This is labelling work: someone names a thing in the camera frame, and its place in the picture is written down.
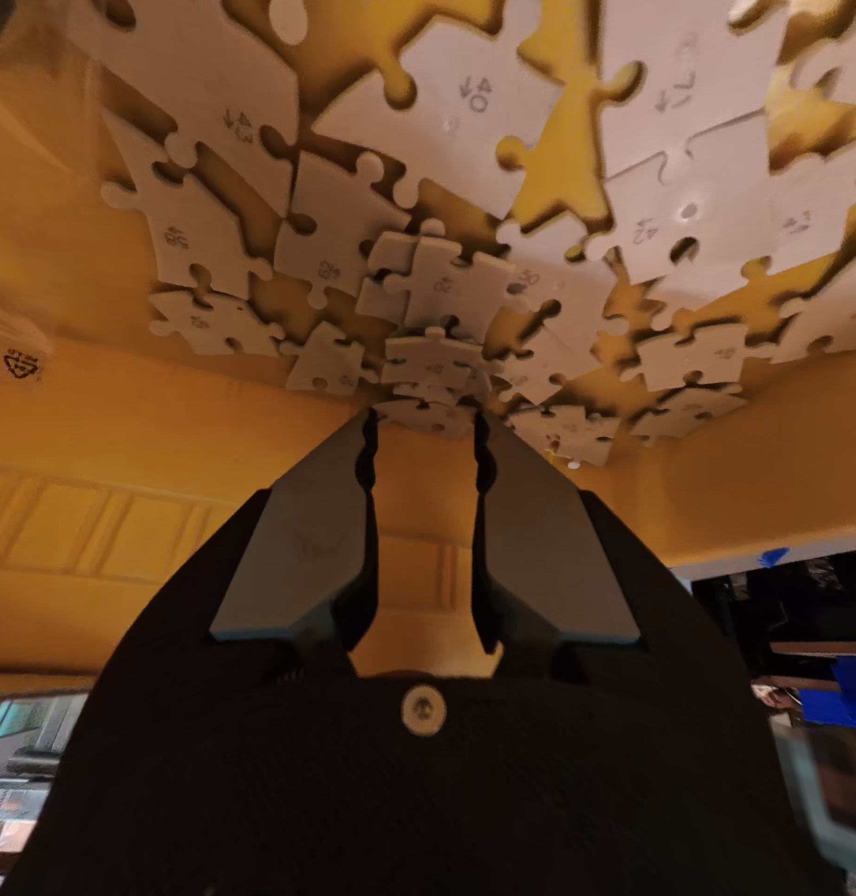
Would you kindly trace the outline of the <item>pile of white puzzle pieces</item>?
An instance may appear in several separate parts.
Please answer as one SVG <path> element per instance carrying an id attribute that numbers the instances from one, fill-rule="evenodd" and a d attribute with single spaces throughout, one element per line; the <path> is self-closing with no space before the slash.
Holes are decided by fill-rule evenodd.
<path id="1" fill-rule="evenodd" d="M 748 284 L 839 252 L 856 205 L 856 135 L 771 166 L 766 103 L 786 10 L 754 2 L 603 2 L 599 76 L 632 68 L 601 108 L 601 187 L 611 226 L 563 210 L 530 229 L 511 216 L 525 173 L 501 141 L 534 149 L 564 87 L 526 62 L 541 2 L 506 2 L 495 34 L 437 15 L 401 48 L 412 102 L 391 106 L 373 70 L 331 100 L 314 136 L 361 149 L 344 168 L 264 140 L 299 138 L 297 73 L 223 2 L 64 2 L 64 38 L 175 124 L 163 142 L 102 112 L 131 186 L 103 200 L 141 213 L 162 287 L 149 331 L 199 357 L 292 359 L 286 387 L 351 395 L 389 386 L 379 419 L 460 438 L 478 404 L 520 399 L 508 425 L 571 468 L 606 464 L 621 421 L 555 403 L 601 368 L 619 273 L 654 305 L 623 382 L 659 396 L 629 428 L 680 439 L 747 406 L 750 358 L 792 364 L 856 351 L 856 257 L 778 304 L 759 342 L 701 312 Z"/>

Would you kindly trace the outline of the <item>yellow plastic tray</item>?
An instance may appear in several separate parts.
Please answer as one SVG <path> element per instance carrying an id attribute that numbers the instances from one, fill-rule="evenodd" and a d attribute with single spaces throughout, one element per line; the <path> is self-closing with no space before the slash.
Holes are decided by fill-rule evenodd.
<path id="1" fill-rule="evenodd" d="M 310 134 L 348 84 L 377 68 L 389 101 L 413 85 L 402 46 L 435 14 L 497 32 L 505 2 L 306 2 L 309 32 L 277 39 L 268 2 L 225 2 L 298 73 L 299 145 L 352 168 L 359 149 Z M 26 315 L 56 343 L 40 382 L 0 383 L 0 673 L 95 674 L 149 599 L 258 488 L 384 391 L 351 399 L 284 388 L 292 359 L 196 357 L 158 338 L 146 298 L 159 287 L 143 215 L 101 201 L 103 181 L 131 186 L 102 108 L 157 142 L 175 122 L 63 40 L 45 2 L 18 2 L 0 38 L 0 307 Z M 793 64 L 836 39 L 856 2 L 791 2 L 767 100 L 771 163 L 829 153 L 856 138 L 856 108 L 795 91 Z M 596 122 L 625 77 L 596 68 L 598 2 L 543 2 L 520 53 L 566 85 L 533 151 L 517 140 L 501 165 L 526 178 L 512 214 L 533 227 L 571 210 L 607 230 Z M 751 262 L 747 286 L 697 323 L 747 322 L 768 340 L 778 308 L 856 254 L 856 206 L 844 243 L 770 276 Z M 621 513 L 666 564 L 690 578 L 756 566 L 781 546 L 828 553 L 856 544 L 856 352 L 770 366 L 750 359 L 744 409 L 681 440 L 644 447 L 619 432 L 603 469 L 568 473 Z M 394 665 L 441 674 L 489 668 L 466 626 L 475 496 L 468 439 L 382 427 L 375 498 L 382 594 L 358 670 Z"/>

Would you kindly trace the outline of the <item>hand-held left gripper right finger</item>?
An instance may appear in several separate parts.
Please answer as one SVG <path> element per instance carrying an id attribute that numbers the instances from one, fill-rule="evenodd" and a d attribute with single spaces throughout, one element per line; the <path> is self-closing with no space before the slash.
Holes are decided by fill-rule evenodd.
<path id="1" fill-rule="evenodd" d="M 579 488 L 493 414 L 476 414 L 473 449 L 472 618 L 484 651 L 639 644 Z"/>

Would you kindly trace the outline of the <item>clear plastic bag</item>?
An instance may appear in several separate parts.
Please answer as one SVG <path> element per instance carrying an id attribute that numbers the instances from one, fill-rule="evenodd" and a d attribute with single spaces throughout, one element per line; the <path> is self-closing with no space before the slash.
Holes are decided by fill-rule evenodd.
<path id="1" fill-rule="evenodd" d="M 33 321 L 0 308 L 0 383 L 39 383 L 53 352 L 52 340 Z"/>

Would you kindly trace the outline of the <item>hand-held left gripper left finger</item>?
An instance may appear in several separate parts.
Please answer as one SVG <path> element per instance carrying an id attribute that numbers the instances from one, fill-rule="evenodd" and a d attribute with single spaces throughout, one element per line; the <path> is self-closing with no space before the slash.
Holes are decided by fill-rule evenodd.
<path id="1" fill-rule="evenodd" d="M 351 652 L 377 614 L 377 413 L 365 409 L 279 477 L 210 627 L 221 642 Z"/>

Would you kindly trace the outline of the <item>blue plastic object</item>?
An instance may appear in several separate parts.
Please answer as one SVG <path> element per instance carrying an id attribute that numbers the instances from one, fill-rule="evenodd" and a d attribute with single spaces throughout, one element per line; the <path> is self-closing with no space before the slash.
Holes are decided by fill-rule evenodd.
<path id="1" fill-rule="evenodd" d="M 840 657 L 833 664 L 838 691 L 801 689 L 804 719 L 819 725 L 856 728 L 856 657 Z"/>

